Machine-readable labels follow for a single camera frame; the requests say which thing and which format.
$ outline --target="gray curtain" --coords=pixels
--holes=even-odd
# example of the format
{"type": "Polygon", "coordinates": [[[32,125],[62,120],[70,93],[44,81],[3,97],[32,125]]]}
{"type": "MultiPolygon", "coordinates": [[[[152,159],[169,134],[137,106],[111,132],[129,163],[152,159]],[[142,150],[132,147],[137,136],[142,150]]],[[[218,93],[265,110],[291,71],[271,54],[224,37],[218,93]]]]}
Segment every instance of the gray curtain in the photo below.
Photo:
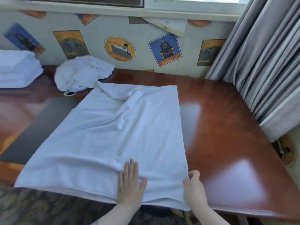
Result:
{"type": "Polygon", "coordinates": [[[250,0],[206,79],[231,82],[272,142],[300,123],[300,0],[250,0]]]}

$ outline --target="table surface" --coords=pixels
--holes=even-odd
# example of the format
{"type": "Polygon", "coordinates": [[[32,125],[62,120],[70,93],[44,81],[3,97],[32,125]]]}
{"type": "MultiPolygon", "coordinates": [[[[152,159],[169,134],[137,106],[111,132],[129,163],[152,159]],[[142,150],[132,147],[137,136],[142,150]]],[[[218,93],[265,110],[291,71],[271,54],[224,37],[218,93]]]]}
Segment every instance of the table surface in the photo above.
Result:
{"type": "MultiPolygon", "coordinates": [[[[53,77],[54,66],[44,66],[53,77]]],[[[51,77],[27,88],[0,89],[0,153],[45,109],[63,97],[51,77]]],[[[216,210],[300,222],[300,191],[236,88],[229,83],[135,70],[114,70],[105,83],[177,85],[189,170],[199,170],[216,210]]],[[[90,89],[72,98],[83,99],[90,89]]],[[[0,162],[13,184],[24,167],[0,162]]]]}

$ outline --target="white fabric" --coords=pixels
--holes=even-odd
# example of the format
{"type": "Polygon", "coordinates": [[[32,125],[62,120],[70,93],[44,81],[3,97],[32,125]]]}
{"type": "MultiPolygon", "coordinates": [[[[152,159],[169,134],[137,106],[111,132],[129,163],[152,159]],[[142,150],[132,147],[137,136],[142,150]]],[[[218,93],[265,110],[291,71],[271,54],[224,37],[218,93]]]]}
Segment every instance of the white fabric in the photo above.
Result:
{"type": "Polygon", "coordinates": [[[0,88],[27,87],[42,73],[43,68],[33,52],[0,50],[0,88]]]}
{"type": "Polygon", "coordinates": [[[188,177],[176,86],[97,83],[21,171],[15,187],[117,203],[118,171],[131,158],[143,204],[181,210],[188,177]]]}
{"type": "Polygon", "coordinates": [[[34,57],[35,53],[27,50],[0,50],[0,73],[14,72],[34,57]]]}
{"type": "Polygon", "coordinates": [[[59,90],[77,92],[96,87],[98,79],[109,77],[114,68],[93,56],[76,57],[56,69],[54,80],[59,90]]]}

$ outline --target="patterned carpet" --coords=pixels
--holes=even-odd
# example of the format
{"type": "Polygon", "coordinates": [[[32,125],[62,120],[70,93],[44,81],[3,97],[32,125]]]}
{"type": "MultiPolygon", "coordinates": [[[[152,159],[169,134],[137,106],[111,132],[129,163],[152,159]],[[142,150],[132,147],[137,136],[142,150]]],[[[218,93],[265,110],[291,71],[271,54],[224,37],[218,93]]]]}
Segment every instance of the patterned carpet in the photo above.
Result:
{"type": "MultiPolygon", "coordinates": [[[[78,197],[0,184],[1,225],[89,225],[113,207],[112,204],[78,197]]],[[[141,224],[200,225],[200,222],[192,214],[179,210],[164,217],[152,216],[139,210],[130,225],[141,224]]]]}

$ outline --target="window sill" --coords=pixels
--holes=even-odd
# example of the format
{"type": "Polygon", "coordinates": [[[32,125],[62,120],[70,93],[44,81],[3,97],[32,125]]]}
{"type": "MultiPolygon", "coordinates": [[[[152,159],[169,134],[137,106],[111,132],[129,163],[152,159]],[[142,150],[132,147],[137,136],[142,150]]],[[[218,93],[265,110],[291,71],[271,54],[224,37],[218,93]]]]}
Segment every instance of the window sill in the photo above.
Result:
{"type": "Polygon", "coordinates": [[[214,14],[182,11],[153,10],[146,8],[117,7],[104,5],[87,5],[45,1],[0,0],[0,9],[6,10],[36,10],[63,13],[89,13],[99,15],[137,16],[156,18],[177,18],[211,21],[238,20],[238,14],[214,14]]]}

